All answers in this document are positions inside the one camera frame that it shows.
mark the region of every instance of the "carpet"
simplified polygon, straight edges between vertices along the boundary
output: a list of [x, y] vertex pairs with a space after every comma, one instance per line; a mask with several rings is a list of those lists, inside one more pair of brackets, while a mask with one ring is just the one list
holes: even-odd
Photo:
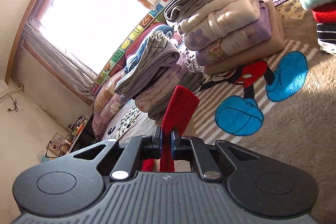
[[319, 186], [312, 216], [336, 223], [336, 58], [318, 49], [314, 18], [298, 0], [277, 11], [285, 49], [208, 77], [190, 131], [205, 143], [226, 139], [307, 171]]

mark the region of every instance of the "red towel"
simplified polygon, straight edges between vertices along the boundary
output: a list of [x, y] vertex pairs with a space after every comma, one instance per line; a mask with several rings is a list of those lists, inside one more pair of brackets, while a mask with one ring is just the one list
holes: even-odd
[[336, 1], [318, 6], [312, 11], [317, 23], [336, 23]]

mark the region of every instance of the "striped cloth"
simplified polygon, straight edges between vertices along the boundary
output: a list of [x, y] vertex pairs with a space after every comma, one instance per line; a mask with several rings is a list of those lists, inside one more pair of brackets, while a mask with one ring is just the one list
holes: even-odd
[[[307, 44], [294, 40], [285, 41], [285, 43], [286, 47], [282, 52], [276, 53], [264, 59], [272, 71], [275, 71], [281, 58], [288, 52], [300, 51], [305, 55], [307, 61], [309, 61], [318, 51], [317, 48], [311, 48]], [[267, 116], [265, 115], [276, 105], [275, 102], [268, 99], [265, 85], [266, 82], [264, 77], [259, 78], [254, 83], [255, 100], [265, 117], [264, 124], [267, 122]], [[243, 87], [241, 85], [233, 85], [227, 82], [212, 86], [211, 88], [200, 91], [196, 94], [196, 96], [200, 99], [200, 103], [192, 117], [194, 129], [196, 131], [195, 136], [202, 138], [207, 144], [214, 144], [214, 142], [218, 139], [224, 139], [232, 143], [237, 143], [241, 140], [241, 138], [248, 138], [230, 135], [219, 128], [215, 122], [217, 107], [223, 100], [233, 95], [243, 97]]]

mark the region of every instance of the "pillow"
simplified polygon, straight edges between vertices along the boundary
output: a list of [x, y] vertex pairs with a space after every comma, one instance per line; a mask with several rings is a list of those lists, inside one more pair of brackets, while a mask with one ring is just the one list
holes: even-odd
[[126, 73], [124, 70], [119, 71], [116, 75], [113, 75], [100, 89], [98, 92], [97, 98], [94, 102], [94, 108], [95, 110], [101, 112], [105, 105], [108, 103], [108, 101], [111, 100], [113, 95], [115, 94], [114, 88], [116, 87], [116, 84], [118, 81], [124, 77]]

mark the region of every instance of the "red fabric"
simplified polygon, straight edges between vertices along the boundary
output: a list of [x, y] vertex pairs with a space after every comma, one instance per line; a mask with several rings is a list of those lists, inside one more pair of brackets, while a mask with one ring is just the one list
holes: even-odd
[[144, 160], [142, 162], [141, 170], [142, 171], [153, 171], [154, 159]]
[[322, 6], [318, 6], [313, 10], [313, 16], [317, 23], [335, 23], [336, 22], [336, 1]]
[[200, 100], [190, 90], [178, 85], [170, 99], [166, 113], [162, 119], [162, 157], [160, 172], [174, 172], [174, 161], [171, 158], [170, 132], [173, 127], [178, 128], [182, 136], [194, 114]]
[[134, 54], [138, 48], [140, 47], [140, 44], [142, 42], [142, 40], [158, 25], [160, 24], [164, 24], [162, 22], [158, 22], [153, 24], [152, 26], [148, 27], [146, 30], [143, 31], [143, 33], [141, 35], [139, 35], [139, 37], [132, 43], [132, 45], [130, 45], [130, 47], [126, 50], [125, 52], [125, 57], [126, 59]]

